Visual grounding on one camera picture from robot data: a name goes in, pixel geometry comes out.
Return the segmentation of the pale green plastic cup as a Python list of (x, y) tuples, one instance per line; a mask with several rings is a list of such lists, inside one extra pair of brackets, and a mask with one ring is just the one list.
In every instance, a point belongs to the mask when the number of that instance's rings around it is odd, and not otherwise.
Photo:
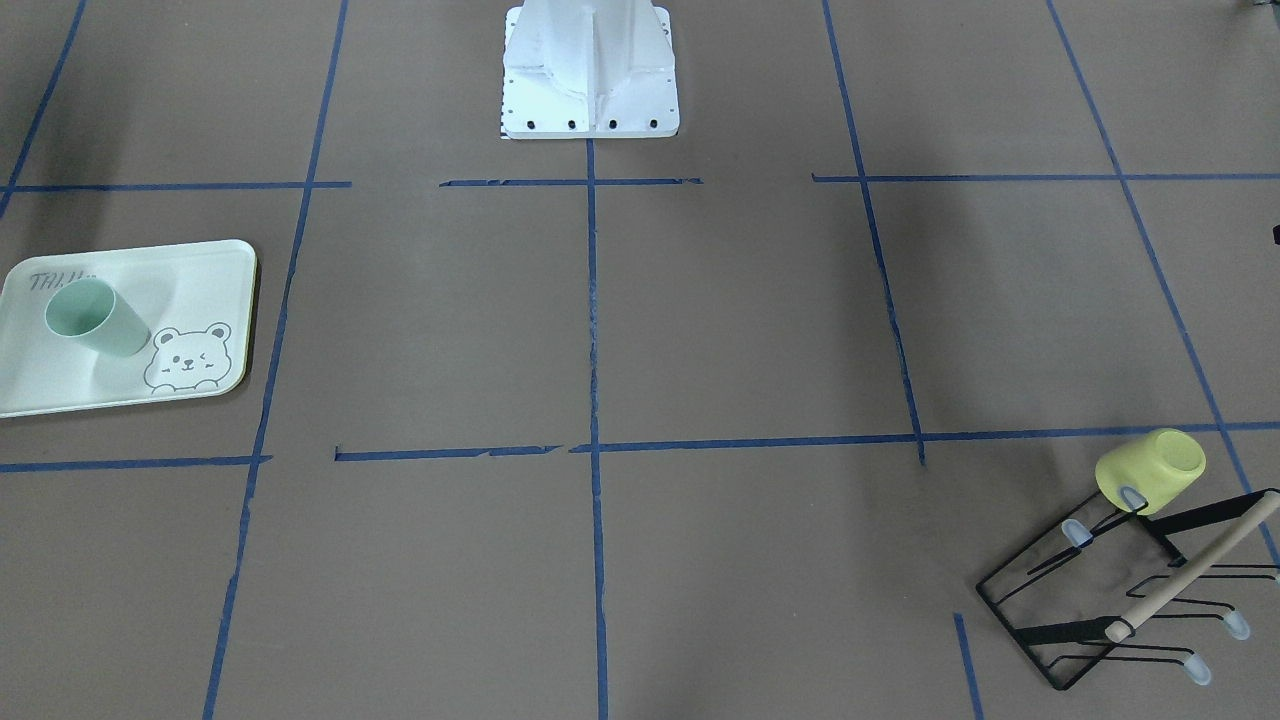
[(150, 328), (108, 282), (84, 277), (47, 301), (44, 322), (55, 336), (111, 357), (129, 357), (150, 340)]

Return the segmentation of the yellow plastic cup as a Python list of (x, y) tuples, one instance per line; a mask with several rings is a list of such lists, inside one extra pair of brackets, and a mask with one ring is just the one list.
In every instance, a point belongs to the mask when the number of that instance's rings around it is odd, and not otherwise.
[(1094, 479), (1117, 509), (1149, 516), (1197, 480), (1206, 464), (1196, 438), (1158, 428), (1106, 452), (1094, 465)]

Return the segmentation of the white bear print tray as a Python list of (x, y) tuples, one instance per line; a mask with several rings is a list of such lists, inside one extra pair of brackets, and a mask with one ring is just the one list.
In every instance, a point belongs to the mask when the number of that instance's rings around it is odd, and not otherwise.
[[(3, 287), (3, 415), (218, 396), (244, 377), (259, 256), (243, 240), (37, 256)], [(54, 295), (109, 283), (147, 327), (137, 354), (99, 354), (50, 331)]]

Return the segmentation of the white metal mount base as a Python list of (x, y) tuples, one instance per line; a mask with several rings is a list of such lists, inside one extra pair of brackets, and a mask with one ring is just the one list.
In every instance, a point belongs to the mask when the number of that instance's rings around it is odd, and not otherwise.
[(525, 1), (507, 10), (503, 29), (503, 138), (678, 133), (673, 26), (663, 6)]

